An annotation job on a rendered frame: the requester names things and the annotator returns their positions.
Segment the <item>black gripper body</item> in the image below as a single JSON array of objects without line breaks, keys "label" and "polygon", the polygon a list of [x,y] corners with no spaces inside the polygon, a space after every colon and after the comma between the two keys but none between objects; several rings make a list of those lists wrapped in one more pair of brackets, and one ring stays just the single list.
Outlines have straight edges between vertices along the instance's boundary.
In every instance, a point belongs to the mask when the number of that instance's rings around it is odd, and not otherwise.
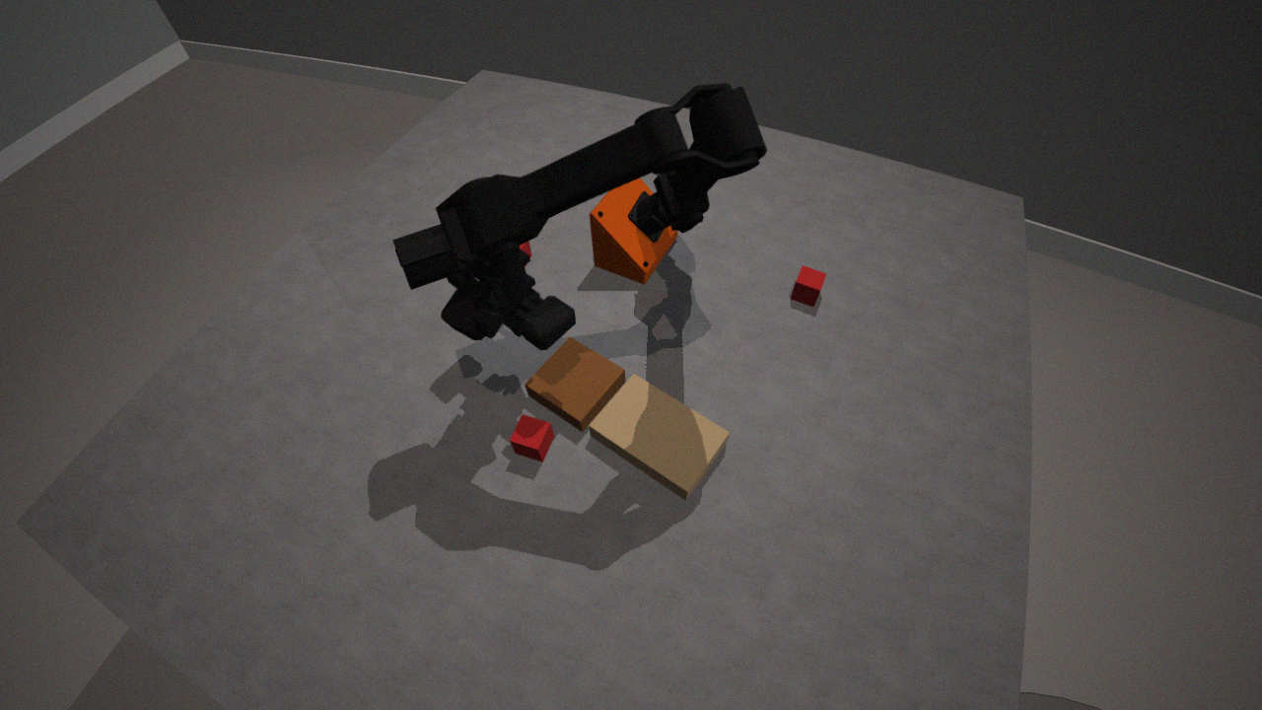
[{"label": "black gripper body", "polygon": [[487,270],[476,274],[476,277],[480,282],[485,284],[485,280],[488,280],[495,289],[502,289],[502,295],[509,298],[509,314],[522,322],[519,329],[525,340],[530,340],[539,351],[548,351],[570,327],[574,327],[574,309],[555,296],[548,296],[540,303],[540,293],[531,289],[536,286],[535,280],[525,272],[528,262],[530,255],[520,248],[517,260],[509,269]]}]

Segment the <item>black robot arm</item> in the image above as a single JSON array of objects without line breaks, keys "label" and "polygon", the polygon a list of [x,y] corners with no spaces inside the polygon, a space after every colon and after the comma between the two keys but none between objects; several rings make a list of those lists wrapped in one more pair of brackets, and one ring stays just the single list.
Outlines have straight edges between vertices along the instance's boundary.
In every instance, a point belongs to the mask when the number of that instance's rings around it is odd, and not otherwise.
[{"label": "black robot arm", "polygon": [[[683,107],[692,107],[689,149],[675,117]],[[492,338],[509,298],[476,274],[509,269],[550,217],[658,174],[658,193],[644,190],[628,214],[656,243],[670,224],[680,233],[695,228],[711,206],[711,187],[758,166],[767,153],[745,87],[692,87],[674,106],[647,108],[634,122],[522,178],[493,175],[461,185],[437,207],[442,224],[392,240],[409,286],[461,274],[463,284],[440,318],[469,340]]]}]

